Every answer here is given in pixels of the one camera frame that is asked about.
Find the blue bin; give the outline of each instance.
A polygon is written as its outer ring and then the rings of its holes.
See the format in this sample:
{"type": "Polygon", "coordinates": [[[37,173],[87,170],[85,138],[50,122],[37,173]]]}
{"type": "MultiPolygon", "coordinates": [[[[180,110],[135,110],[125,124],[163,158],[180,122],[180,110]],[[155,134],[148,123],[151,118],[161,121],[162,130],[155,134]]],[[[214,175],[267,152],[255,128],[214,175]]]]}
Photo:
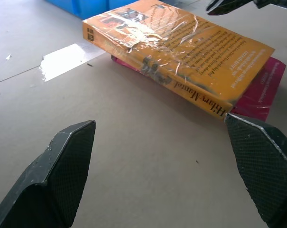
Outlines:
{"type": "Polygon", "coordinates": [[[109,1],[109,7],[110,7],[109,10],[113,10],[115,8],[136,2],[137,0],[108,0],[108,1],[109,1]]]}
{"type": "Polygon", "coordinates": [[[47,0],[82,20],[109,10],[109,0],[47,0]]]}

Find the orange book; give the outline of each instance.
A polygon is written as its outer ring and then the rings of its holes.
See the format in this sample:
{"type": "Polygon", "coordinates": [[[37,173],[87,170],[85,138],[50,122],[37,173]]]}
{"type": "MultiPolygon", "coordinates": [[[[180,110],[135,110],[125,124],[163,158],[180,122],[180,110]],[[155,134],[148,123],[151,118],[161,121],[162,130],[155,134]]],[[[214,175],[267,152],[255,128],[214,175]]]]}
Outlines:
{"type": "Polygon", "coordinates": [[[158,0],[84,20],[83,36],[220,119],[274,52],[158,0]]]}

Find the plastic wrap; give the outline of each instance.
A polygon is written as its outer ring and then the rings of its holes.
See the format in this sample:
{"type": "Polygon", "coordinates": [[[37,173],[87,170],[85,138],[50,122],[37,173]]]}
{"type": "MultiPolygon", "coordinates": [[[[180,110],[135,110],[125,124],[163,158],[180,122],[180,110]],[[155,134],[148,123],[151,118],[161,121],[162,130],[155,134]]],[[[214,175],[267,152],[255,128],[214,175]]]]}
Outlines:
{"type": "Polygon", "coordinates": [[[87,19],[83,36],[221,119],[274,51],[157,0],[87,19]]]}

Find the book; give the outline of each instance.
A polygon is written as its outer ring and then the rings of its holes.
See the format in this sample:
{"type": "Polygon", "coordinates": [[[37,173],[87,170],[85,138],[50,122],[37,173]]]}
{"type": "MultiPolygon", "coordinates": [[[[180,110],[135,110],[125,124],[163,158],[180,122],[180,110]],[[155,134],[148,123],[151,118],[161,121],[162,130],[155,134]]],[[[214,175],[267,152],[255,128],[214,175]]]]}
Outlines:
{"type": "Polygon", "coordinates": [[[158,0],[86,19],[83,37],[220,119],[274,52],[158,0]]]}

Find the book spine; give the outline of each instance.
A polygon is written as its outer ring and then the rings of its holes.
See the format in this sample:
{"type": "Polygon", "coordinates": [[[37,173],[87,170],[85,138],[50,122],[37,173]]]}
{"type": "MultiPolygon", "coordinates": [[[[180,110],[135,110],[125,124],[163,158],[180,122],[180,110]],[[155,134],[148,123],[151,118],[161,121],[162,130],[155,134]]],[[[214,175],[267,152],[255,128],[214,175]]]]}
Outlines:
{"type": "Polygon", "coordinates": [[[182,82],[182,79],[176,80],[171,72],[160,69],[158,64],[153,63],[150,58],[142,59],[139,56],[135,58],[128,55],[125,49],[85,22],[83,23],[83,37],[218,119],[223,120],[224,114],[232,109],[232,104],[216,98],[208,91],[192,83],[182,82]]]}

